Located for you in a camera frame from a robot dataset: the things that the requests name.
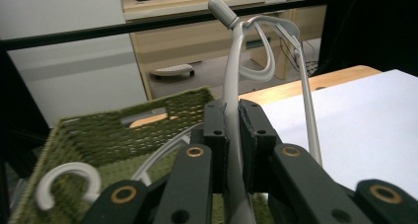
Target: bolt hole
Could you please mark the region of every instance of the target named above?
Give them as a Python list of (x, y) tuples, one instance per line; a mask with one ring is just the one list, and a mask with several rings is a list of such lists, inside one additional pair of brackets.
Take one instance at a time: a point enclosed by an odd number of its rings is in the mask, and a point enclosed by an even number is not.
[(400, 194), (390, 187), (374, 185), (370, 187), (370, 192), (376, 198), (387, 203), (398, 204), (402, 202), (402, 197)]
[(172, 215), (173, 223), (186, 223), (188, 221), (188, 218), (188, 212), (184, 210), (178, 210), (174, 212)]
[(132, 191), (131, 191), (131, 190), (124, 189), (124, 190), (119, 191), (119, 192), (116, 194), (116, 197), (117, 197), (117, 198), (120, 198), (120, 199), (122, 199), (122, 198), (126, 198), (126, 197), (128, 197), (131, 193), (132, 193)]
[(199, 147), (191, 147), (185, 152), (189, 157), (200, 157), (203, 155), (204, 150)]
[(387, 198), (394, 198), (393, 193), (386, 189), (378, 188), (378, 193)]
[(284, 147), (282, 148), (282, 153), (289, 157), (298, 157), (299, 155), (301, 155), (299, 149), (294, 147)]
[(343, 210), (334, 209), (331, 215), (339, 223), (351, 223), (351, 216)]

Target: white wall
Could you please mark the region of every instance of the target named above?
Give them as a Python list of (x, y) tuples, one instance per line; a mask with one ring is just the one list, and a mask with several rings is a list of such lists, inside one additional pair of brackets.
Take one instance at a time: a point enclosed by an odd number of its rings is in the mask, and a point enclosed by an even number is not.
[[(125, 23), (120, 0), (0, 0), (0, 38)], [(128, 35), (10, 51), (49, 126), (146, 101)]]

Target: white hook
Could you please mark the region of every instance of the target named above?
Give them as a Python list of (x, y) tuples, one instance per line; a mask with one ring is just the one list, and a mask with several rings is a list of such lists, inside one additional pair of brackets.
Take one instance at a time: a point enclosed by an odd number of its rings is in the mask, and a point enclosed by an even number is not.
[(66, 163), (49, 171), (37, 185), (35, 200), (39, 209), (46, 211), (54, 206), (55, 201), (50, 192), (50, 188), (53, 181), (63, 174), (75, 174), (87, 180), (89, 187), (83, 195), (85, 201), (93, 203), (99, 197), (102, 180), (98, 170), (86, 163)]

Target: floor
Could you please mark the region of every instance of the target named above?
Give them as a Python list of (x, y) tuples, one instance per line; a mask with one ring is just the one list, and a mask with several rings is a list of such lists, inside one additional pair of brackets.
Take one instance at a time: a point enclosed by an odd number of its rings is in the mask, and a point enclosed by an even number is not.
[[(308, 70), (311, 73), (313, 73), (317, 66), (320, 39), (304, 41), (303, 47)], [(150, 85), (152, 88), (153, 96), (157, 99), (167, 95), (179, 93), (184, 90), (208, 86), (210, 87), (215, 98), (220, 99), (222, 97), (222, 88), (226, 62), (227, 57), (225, 56), (192, 63), (191, 65), (193, 66), (195, 71), (195, 75), (193, 77), (190, 77), (188, 74), (185, 74), (156, 79), (155, 77), (151, 76)], [(250, 59), (248, 52), (243, 53), (241, 64), (251, 69), (262, 69), (260, 65), (258, 65)], [(252, 82), (250, 80), (241, 78), (239, 82), (239, 93), (244, 94), (247, 92), (252, 92), (299, 80), (300, 77), (299, 72), (297, 70), (298, 68), (289, 66), (286, 79), (283, 80), (277, 77), (273, 77), (272, 80), (265, 83)], [(40, 149), (35, 150), (36, 154), (39, 154), (39, 152)], [(11, 197), (11, 206), (13, 210), (19, 201), (19, 197), (25, 188), (27, 180), (20, 180), (19, 177), (14, 173), (14, 171), (8, 166), (6, 170), (9, 193)]]

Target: wooden table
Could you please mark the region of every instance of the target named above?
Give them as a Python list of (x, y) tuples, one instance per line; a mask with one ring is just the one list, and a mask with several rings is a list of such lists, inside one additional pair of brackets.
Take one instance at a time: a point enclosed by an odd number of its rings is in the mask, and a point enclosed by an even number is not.
[[(311, 90), (318, 90), (320, 88), (332, 87), (338, 84), (347, 83), (356, 79), (365, 78), (381, 71), (365, 65), (358, 65), (351, 68), (338, 70), (312, 77), (310, 79)], [(274, 103), (282, 99), (301, 95), (302, 86), (301, 81), (295, 81), (288, 84), (283, 84), (240, 96), (240, 99), (250, 100), (260, 105)], [(157, 121), (167, 117), (166, 114), (158, 114), (151, 117), (137, 120), (131, 124), (131, 127), (143, 125), (149, 122)]]

